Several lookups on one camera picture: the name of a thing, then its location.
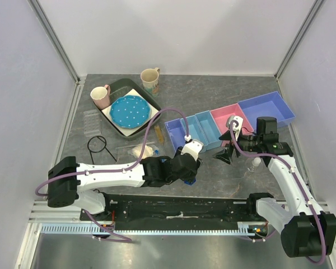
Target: green tray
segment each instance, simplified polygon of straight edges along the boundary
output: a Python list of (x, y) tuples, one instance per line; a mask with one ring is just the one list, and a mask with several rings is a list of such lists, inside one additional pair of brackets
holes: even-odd
[[(120, 79), (120, 80), (117, 80), (117, 81), (113, 82), (112, 84), (110, 84), (110, 88), (111, 88), (111, 93), (110, 93), (111, 103), (113, 103), (118, 98), (120, 98), (120, 97), (126, 95), (127, 93), (129, 93), (131, 89), (135, 89), (136, 92), (141, 95), (141, 97), (143, 97), (148, 103), (150, 103), (152, 106), (154, 106), (158, 111), (162, 110), (161, 107), (156, 102), (156, 100), (152, 97), (152, 95), (150, 95), (148, 92), (144, 91), (133, 80), (130, 80), (129, 78), (123, 78), (123, 79)], [(146, 128), (148, 126), (148, 122), (149, 122), (148, 121), (147, 123), (145, 123), (140, 129), (138, 129), (137, 131), (135, 131), (134, 133), (132, 133), (130, 136), (125, 136), (124, 134), (121, 133), (120, 130), (118, 130), (116, 128), (116, 126), (111, 121), (109, 121), (106, 118), (106, 116), (104, 116), (104, 114), (103, 114), (103, 112), (101, 110), (99, 110), (99, 112), (101, 112), (101, 114), (104, 117), (104, 119), (107, 122), (109, 122), (109, 124), (116, 130), (116, 132), (118, 133), (118, 135), (121, 136), (122, 138), (127, 139), (127, 140), (132, 140), (132, 139), (135, 139), (138, 136), (140, 136), (146, 130)], [(161, 118), (161, 115), (159, 115), (155, 119), (153, 125), (156, 124), (157, 121), (160, 118)]]

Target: wall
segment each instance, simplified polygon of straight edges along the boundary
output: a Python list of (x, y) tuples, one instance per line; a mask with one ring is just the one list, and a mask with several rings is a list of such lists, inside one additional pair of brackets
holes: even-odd
[(0, 268), (13, 268), (74, 82), (26, 0), (0, 1)]
[(325, 1), (280, 86), (312, 188), (336, 214), (336, 0)]
[(40, 0), (79, 75), (274, 74), (314, 0)]

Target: white cutting board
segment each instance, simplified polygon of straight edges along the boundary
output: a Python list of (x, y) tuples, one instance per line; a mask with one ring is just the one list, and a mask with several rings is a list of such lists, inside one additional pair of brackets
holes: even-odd
[[(139, 96), (141, 98), (143, 98), (139, 93), (136, 92), (135, 89), (131, 89), (129, 93), (127, 93), (126, 95), (136, 95), (136, 96)], [(150, 116), (150, 119), (153, 118), (153, 116), (155, 114), (158, 113), (158, 110), (152, 106), (148, 101), (147, 101), (148, 105), (150, 106), (151, 108), (151, 116)], [(135, 131), (137, 131), (138, 129), (140, 129), (142, 126), (138, 126), (136, 128), (132, 128), (132, 129), (128, 129), (128, 128), (122, 128), (120, 126), (118, 126), (117, 124), (115, 124), (113, 121), (112, 121), (112, 118), (111, 118), (111, 115), (110, 115), (110, 111), (111, 111), (111, 105), (108, 107), (108, 108), (105, 108), (104, 110), (102, 110), (102, 113), (104, 116), (106, 116), (106, 118), (113, 124), (116, 126), (116, 128), (118, 130), (120, 130), (120, 132), (122, 134), (124, 134), (125, 136), (130, 136), (132, 133), (134, 133)]]

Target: mug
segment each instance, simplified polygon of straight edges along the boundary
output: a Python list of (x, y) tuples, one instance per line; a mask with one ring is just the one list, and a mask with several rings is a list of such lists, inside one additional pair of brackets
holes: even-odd
[(151, 95), (156, 97), (159, 91), (158, 78), (161, 70), (156, 68), (149, 68), (143, 70), (141, 73), (141, 80), (143, 83), (143, 88), (148, 91)]
[(103, 110), (111, 104), (110, 101), (110, 92), (111, 88), (110, 85), (105, 85), (104, 87), (95, 87), (91, 91), (91, 98), (94, 101), (95, 105), (100, 109)]

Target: blue plate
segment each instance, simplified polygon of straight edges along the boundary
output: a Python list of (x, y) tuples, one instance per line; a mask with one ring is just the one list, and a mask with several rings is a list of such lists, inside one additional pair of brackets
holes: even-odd
[(145, 99), (126, 95), (118, 98), (111, 106), (112, 121), (122, 128), (136, 128), (143, 125), (151, 115), (151, 108)]

